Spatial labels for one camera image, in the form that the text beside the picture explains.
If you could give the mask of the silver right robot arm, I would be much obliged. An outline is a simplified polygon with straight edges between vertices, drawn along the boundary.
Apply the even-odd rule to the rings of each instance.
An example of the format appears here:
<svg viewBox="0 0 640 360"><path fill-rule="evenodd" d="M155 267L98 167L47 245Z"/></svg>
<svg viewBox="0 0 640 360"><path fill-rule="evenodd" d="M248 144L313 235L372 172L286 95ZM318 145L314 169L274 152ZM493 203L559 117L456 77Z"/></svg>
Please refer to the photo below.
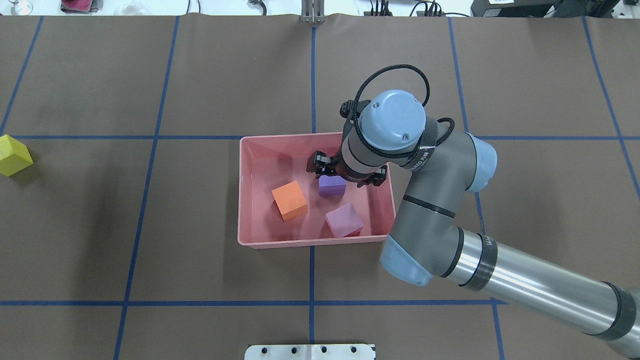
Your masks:
<svg viewBox="0 0 640 360"><path fill-rule="evenodd" d="M410 171L382 249L381 264L417 286L438 276L474 292L520 305L639 358L639 290L624 289L562 268L493 238L457 227L463 194L484 189L498 155L489 143L426 115L410 92L390 89L372 100L343 103L335 155L315 151L306 171L359 187L380 186L387 164Z"/></svg>

